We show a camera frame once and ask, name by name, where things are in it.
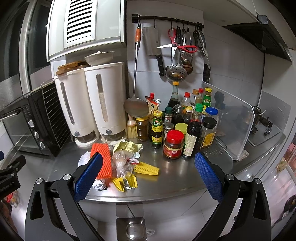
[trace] black hanging rod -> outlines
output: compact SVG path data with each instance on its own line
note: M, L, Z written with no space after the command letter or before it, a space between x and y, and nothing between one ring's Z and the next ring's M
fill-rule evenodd
M184 24L188 24L188 25L192 25L192 26L196 26L198 27L199 26L199 29L203 29L204 28L204 25L199 23L199 22L189 22L189 21L186 21L186 20L183 20L183 19L176 19L176 18L167 18L167 17L159 17L159 16L141 16L141 15L138 15L138 14L132 14L131 15L131 22L132 23L137 23L138 22L138 19L149 19L149 20L163 20L163 21L169 21L169 22L177 22L178 21L178 24L179 25L182 25L183 23Z

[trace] green cap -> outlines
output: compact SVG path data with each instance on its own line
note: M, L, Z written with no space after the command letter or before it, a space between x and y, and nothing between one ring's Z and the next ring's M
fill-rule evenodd
M196 112L202 112L202 110L203 110L203 104L195 104Z
M166 114L172 114L173 113L173 108L172 107L166 107L165 108L165 112L166 112Z

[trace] cleaver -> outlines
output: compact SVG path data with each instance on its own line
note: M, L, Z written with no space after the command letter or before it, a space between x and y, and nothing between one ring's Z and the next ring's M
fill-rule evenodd
M163 68L163 58L161 56L161 50L157 48L160 46L158 40L158 31L153 26L143 27L143 35L145 39L145 46L147 55L155 55L158 62L159 75L164 76L165 70Z

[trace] scissors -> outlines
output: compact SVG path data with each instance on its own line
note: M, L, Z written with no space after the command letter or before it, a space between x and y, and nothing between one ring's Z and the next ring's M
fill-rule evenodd
M177 36L176 29L170 28L168 30L168 35L170 37L171 44L162 45L157 48L171 47L172 48L172 61L173 61L173 58L175 56L175 52L177 49L180 49L180 50L185 51L187 53L195 53L198 50L198 47L196 47L195 45L182 45L182 46L177 45L177 43L176 43L176 36Z

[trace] dispenser window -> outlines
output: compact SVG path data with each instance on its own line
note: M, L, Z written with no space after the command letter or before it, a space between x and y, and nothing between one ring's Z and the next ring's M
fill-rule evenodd
M72 112L70 109L70 105L69 105L66 90L65 90L65 84L63 82L61 82L61 89L62 89L62 94L63 94L64 102L65 102L65 105L67 108L67 112L68 112L70 121L71 121L72 125L75 125L75 121L74 121L74 118L73 118L73 115L72 115Z
M102 76L100 74L96 75L96 82L98 84L99 99L100 99L103 119L105 122L107 122L109 119L108 119L106 101L105 101L104 90L103 90Z

